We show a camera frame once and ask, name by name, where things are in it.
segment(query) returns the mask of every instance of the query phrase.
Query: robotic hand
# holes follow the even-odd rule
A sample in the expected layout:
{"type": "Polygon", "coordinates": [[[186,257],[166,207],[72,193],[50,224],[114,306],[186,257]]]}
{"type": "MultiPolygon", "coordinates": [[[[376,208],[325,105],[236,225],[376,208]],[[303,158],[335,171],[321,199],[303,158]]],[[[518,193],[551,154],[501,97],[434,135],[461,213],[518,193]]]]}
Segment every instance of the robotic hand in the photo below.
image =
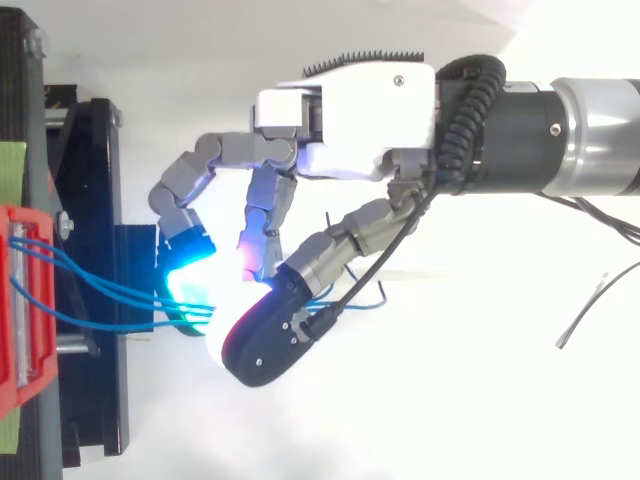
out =
{"type": "Polygon", "coordinates": [[[173,258],[210,254],[215,247],[189,203],[217,168],[253,169],[238,248],[246,279],[267,281],[271,291],[222,348],[244,384],[274,380],[309,350],[438,193],[640,193],[640,81],[506,83],[494,57],[465,57],[437,74],[423,60],[375,52],[308,68],[302,80],[260,92],[253,132],[203,135],[151,191],[173,258]],[[276,268],[297,176],[391,180],[388,198],[313,234],[276,268]],[[347,263],[380,251],[345,298],[307,311],[347,263]]]}

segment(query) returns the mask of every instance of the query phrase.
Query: blue wire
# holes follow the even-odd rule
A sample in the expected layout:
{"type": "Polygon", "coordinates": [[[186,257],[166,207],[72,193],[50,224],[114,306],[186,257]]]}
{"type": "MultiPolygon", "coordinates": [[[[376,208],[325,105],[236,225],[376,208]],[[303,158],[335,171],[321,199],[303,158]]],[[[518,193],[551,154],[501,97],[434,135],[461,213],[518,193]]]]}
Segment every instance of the blue wire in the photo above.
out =
{"type": "Polygon", "coordinates": [[[329,294],[330,294],[331,292],[333,292],[333,286],[334,286],[334,285],[333,285],[333,283],[332,283],[331,285],[329,285],[329,288],[327,288],[327,291],[326,291],[326,292],[324,292],[322,295],[318,295],[317,297],[314,297],[314,298],[311,300],[311,302],[310,302],[310,303],[315,303],[315,302],[317,302],[318,300],[323,300],[323,299],[327,298],[327,297],[329,296],[329,294]]]}
{"type": "Polygon", "coordinates": [[[11,281],[11,285],[13,285],[13,288],[15,288],[20,293],[20,295],[26,298],[29,301],[29,303],[33,304],[43,312],[48,313],[49,315],[52,315],[59,320],[65,321],[71,325],[75,325],[80,328],[91,328],[94,330],[102,330],[105,332],[133,333],[135,331],[147,331],[150,328],[155,328],[155,327],[192,326],[192,325],[204,325],[208,323],[208,322],[169,321],[169,322],[155,322],[155,323],[154,322],[136,323],[132,325],[109,325],[106,323],[96,323],[96,322],[90,322],[87,320],[80,320],[79,318],[69,317],[64,313],[53,310],[47,307],[46,305],[44,305],[43,303],[40,303],[38,300],[36,300],[35,297],[29,294],[29,292],[27,292],[14,277],[10,277],[10,281],[11,281]]]}
{"type": "MultiPolygon", "coordinates": [[[[21,243],[26,243],[28,245],[36,245],[36,246],[41,247],[41,248],[45,248],[45,246],[46,246],[46,248],[45,248],[46,250],[53,251],[54,253],[56,253],[60,257],[62,257],[67,262],[67,264],[70,267],[70,269],[74,273],[76,273],[80,277],[82,277],[89,285],[91,285],[93,288],[98,290],[100,293],[103,293],[104,295],[106,295],[106,296],[108,296],[108,297],[110,297],[113,300],[116,300],[118,302],[130,305],[132,307],[140,308],[141,310],[160,311],[160,312],[165,312],[165,313],[176,313],[178,315],[189,314],[189,315],[194,315],[194,316],[198,316],[198,317],[210,317],[211,316],[211,311],[213,311],[213,307],[209,307],[209,306],[197,307],[197,308],[200,308],[202,310],[208,310],[207,312],[194,312],[194,311],[186,311],[186,310],[180,309],[180,308],[159,307],[159,306],[155,306],[153,304],[141,303],[141,302],[132,300],[130,298],[123,297],[122,295],[118,295],[117,293],[114,293],[114,292],[110,291],[109,289],[103,287],[98,281],[93,279],[94,275],[92,275],[92,274],[90,274],[88,272],[85,272],[79,265],[77,265],[73,260],[71,260],[71,258],[69,258],[69,256],[67,254],[65,254],[61,250],[59,250],[59,249],[57,249],[55,247],[51,247],[50,245],[47,245],[46,243],[42,244],[42,245],[39,245],[42,242],[37,242],[35,240],[26,240],[26,239],[15,239],[14,240],[13,237],[10,239],[10,242],[16,242],[17,243],[18,241],[21,242],[21,243]]],[[[35,254],[37,252],[32,252],[32,251],[29,250],[27,253],[35,254]]],[[[49,257],[46,257],[46,258],[47,258],[46,261],[53,261],[53,259],[51,259],[49,257]]]]}
{"type": "MultiPolygon", "coordinates": [[[[140,292],[138,290],[134,290],[134,289],[129,288],[129,287],[125,287],[124,285],[119,285],[117,283],[111,282],[111,281],[106,280],[104,278],[98,277],[97,275],[93,275],[92,273],[89,273],[86,270],[84,270],[82,267],[80,267],[73,260],[71,260],[71,258],[63,250],[60,250],[59,248],[52,247],[51,245],[49,245],[47,243],[43,243],[43,242],[40,242],[40,241],[37,241],[37,240],[18,238],[18,237],[10,237],[9,238],[9,243],[24,243],[24,244],[27,244],[27,245],[37,246],[37,247],[43,248],[45,250],[48,250],[50,252],[53,252],[54,254],[58,255],[59,257],[62,257],[69,264],[69,266],[71,268],[63,266],[61,264],[56,264],[57,266],[59,266],[61,268],[66,268],[67,270],[71,270],[71,271],[82,270],[82,272],[84,272],[87,276],[91,277],[94,281],[99,282],[102,285],[105,285],[108,288],[111,288],[111,289],[113,289],[115,291],[118,291],[118,292],[121,292],[121,293],[127,293],[127,294],[129,294],[129,295],[131,295],[133,297],[137,297],[137,298],[140,298],[140,299],[143,299],[143,300],[149,300],[149,301],[153,301],[153,302],[166,303],[166,304],[170,304],[170,305],[174,305],[174,306],[190,307],[190,308],[196,308],[196,309],[200,309],[200,310],[213,310],[213,307],[210,307],[208,305],[198,305],[198,304],[194,304],[194,303],[176,302],[173,299],[156,297],[155,295],[149,295],[147,293],[140,292]]],[[[25,253],[30,253],[30,254],[34,254],[35,255],[37,252],[33,252],[32,250],[28,250],[25,253]]],[[[43,260],[45,260],[45,259],[52,260],[48,256],[44,256],[44,257],[45,258],[42,258],[43,260]]]]}

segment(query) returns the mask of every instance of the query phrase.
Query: screw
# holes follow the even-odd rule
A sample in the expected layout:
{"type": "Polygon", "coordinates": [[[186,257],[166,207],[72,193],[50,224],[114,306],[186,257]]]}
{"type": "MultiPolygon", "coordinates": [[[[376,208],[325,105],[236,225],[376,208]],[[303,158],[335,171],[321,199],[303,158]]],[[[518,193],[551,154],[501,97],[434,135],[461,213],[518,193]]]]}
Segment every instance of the screw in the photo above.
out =
{"type": "Polygon", "coordinates": [[[75,227],[75,223],[73,220],[69,219],[69,214],[67,212],[62,211],[58,214],[58,233],[62,240],[67,240],[75,227]]]}
{"type": "Polygon", "coordinates": [[[29,30],[27,38],[24,40],[25,50],[37,60],[47,57],[47,49],[49,47],[49,39],[47,34],[41,28],[29,30]]]}
{"type": "Polygon", "coordinates": [[[122,112],[120,110],[111,110],[111,125],[115,128],[122,128],[122,112]]]}
{"type": "Polygon", "coordinates": [[[549,133],[554,137],[557,137],[562,133],[562,127],[560,126],[559,123],[554,123],[553,125],[551,125],[551,128],[549,129],[549,133]]]}

